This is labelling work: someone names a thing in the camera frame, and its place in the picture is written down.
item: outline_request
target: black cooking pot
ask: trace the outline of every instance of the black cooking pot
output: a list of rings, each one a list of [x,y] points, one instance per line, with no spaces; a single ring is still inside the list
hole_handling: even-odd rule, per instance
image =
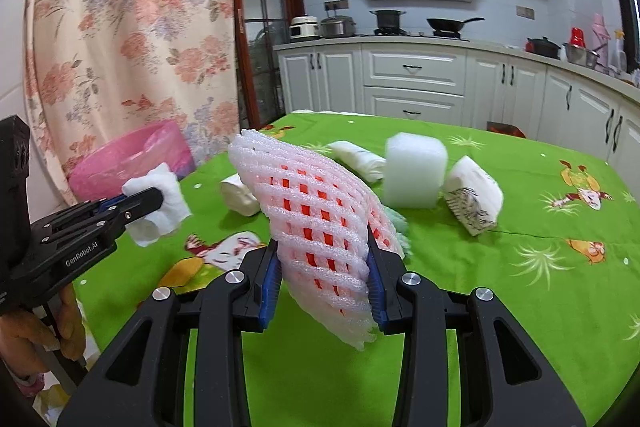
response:
[[[558,46],[555,42],[551,42],[546,37],[542,37],[541,39],[527,40],[531,42],[531,45],[533,46],[533,52],[536,55],[541,55],[548,58],[560,58],[560,46]]]
[[[370,13],[373,13],[378,18],[378,28],[393,29],[400,27],[400,16],[406,12],[401,12],[400,10],[376,10]]]
[[[468,22],[485,21],[484,17],[474,17],[473,19],[467,19],[466,21],[455,21],[452,19],[427,19],[429,26],[431,26],[437,32],[446,33],[460,33],[462,28]]]

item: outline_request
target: foam fruit net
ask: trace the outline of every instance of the foam fruit net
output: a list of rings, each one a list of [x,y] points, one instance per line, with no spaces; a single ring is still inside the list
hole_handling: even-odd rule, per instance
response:
[[[345,343],[374,340],[367,292],[367,223],[380,248],[402,256],[372,190],[316,152],[244,130],[229,159],[269,218],[289,292]]]

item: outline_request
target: metal bowl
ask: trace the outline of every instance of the metal bowl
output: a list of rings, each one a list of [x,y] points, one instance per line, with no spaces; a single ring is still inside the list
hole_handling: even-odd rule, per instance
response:
[[[568,42],[564,43],[564,50],[566,51],[566,59],[570,63],[590,68],[590,70],[594,70],[596,68],[596,64],[600,58],[600,54],[592,52],[587,48],[581,48],[575,44],[569,44]]]

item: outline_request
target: black frying pan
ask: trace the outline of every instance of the black frying pan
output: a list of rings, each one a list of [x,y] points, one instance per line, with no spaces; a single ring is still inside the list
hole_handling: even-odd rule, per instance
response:
[[[460,33],[462,28],[468,22],[485,21],[484,17],[474,17],[473,19],[467,19],[466,21],[454,21],[452,19],[427,19],[430,26],[439,32],[447,33]]]

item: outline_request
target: stove burner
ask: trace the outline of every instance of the stove burner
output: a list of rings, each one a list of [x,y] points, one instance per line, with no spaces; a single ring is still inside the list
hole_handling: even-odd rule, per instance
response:
[[[442,30],[436,30],[433,32],[434,37],[446,37],[447,39],[460,39],[462,40],[462,36],[459,32],[446,32]]]
[[[378,28],[377,30],[375,30],[374,35],[386,35],[386,36],[401,36],[404,37],[407,35],[407,32],[404,30],[401,30],[400,28]]]

